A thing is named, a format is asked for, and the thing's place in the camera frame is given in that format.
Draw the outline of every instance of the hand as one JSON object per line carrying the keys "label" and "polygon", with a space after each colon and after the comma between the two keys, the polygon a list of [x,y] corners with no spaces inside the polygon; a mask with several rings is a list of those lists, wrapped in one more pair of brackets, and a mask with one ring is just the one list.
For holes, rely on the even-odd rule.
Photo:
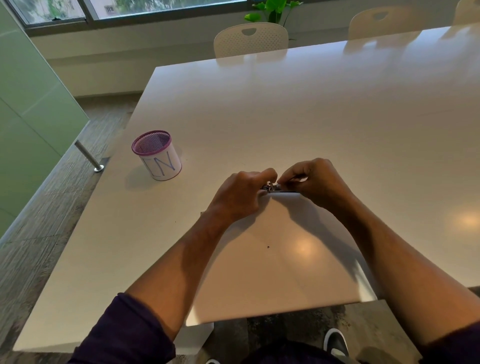
{"label": "hand", "polygon": [[328,159],[316,158],[294,164],[277,183],[283,190],[300,192],[317,206],[329,211],[354,197]]}
{"label": "hand", "polygon": [[274,183],[276,178],[273,168],[234,173],[220,186],[207,210],[216,212],[230,225],[258,211],[258,197],[266,193],[262,186]]}

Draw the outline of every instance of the floor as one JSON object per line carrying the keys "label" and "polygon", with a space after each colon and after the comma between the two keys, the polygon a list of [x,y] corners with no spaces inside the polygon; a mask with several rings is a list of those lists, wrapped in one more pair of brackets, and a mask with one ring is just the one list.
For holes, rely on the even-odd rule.
{"label": "floor", "polygon": [[[139,95],[79,99],[90,117],[79,140],[102,164],[114,152],[138,99]],[[78,150],[70,148],[0,241],[0,363],[69,359],[69,354],[12,352],[12,347],[100,177]],[[198,355],[179,356],[173,362],[203,364],[215,358],[222,364],[239,363],[279,338],[321,347],[330,327],[342,330],[351,356],[358,360],[410,364],[420,358],[385,301],[376,301],[217,322]]]}

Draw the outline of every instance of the white chair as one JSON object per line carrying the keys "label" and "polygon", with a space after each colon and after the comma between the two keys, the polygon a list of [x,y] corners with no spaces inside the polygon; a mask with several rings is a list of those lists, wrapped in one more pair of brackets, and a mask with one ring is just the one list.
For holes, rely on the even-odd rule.
{"label": "white chair", "polygon": [[465,25],[480,22],[480,0],[460,0],[456,5],[452,25]]}
{"label": "white chair", "polygon": [[425,29],[426,20],[411,6],[382,6],[355,15],[348,39],[371,38]]}
{"label": "white chair", "polygon": [[217,58],[287,49],[288,32],[275,23],[240,24],[218,33],[213,48]]}

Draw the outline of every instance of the mesh pen holder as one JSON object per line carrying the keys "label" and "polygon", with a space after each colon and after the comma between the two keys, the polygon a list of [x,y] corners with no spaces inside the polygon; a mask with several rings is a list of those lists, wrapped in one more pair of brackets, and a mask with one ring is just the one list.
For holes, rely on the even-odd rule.
{"label": "mesh pen holder", "polygon": [[181,162],[172,144],[172,137],[163,130],[140,135],[132,143],[132,151],[140,157],[153,179],[166,181],[181,171]]}

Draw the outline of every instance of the shoe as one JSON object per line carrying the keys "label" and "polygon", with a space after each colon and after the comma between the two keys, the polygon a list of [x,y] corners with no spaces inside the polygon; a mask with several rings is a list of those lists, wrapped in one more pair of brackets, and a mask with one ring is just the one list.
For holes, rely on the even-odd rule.
{"label": "shoe", "polygon": [[349,356],[345,337],[336,328],[327,331],[324,339],[324,350],[335,356]]}

